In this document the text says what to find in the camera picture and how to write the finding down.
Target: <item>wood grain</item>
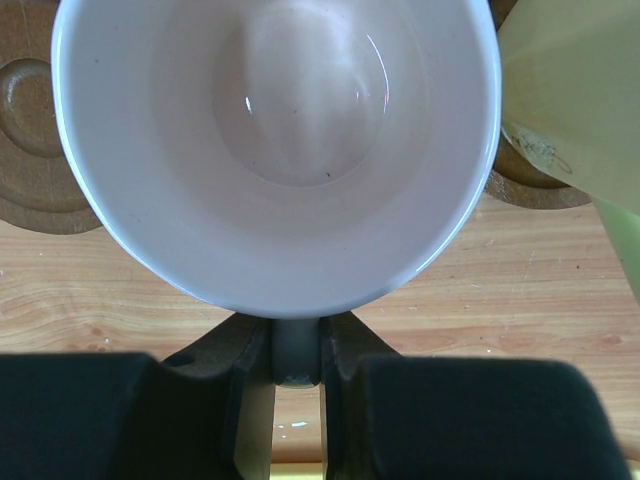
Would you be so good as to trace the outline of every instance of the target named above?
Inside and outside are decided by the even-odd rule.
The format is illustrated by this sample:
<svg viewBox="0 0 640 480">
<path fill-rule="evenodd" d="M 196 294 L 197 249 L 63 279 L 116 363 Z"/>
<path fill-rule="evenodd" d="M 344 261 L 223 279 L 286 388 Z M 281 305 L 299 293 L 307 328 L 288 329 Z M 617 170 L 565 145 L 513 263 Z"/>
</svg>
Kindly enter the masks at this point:
<svg viewBox="0 0 640 480">
<path fill-rule="evenodd" d="M 104 229 L 56 237 L 0 223 L 0 244 L 5 352 L 162 358 L 228 314 L 156 278 Z M 592 207 L 532 211 L 485 197 L 432 266 L 357 314 L 405 354 L 574 363 L 640 459 L 640 308 Z M 317 389 L 278 391 L 275 461 L 320 461 L 318 402 Z"/>
</svg>

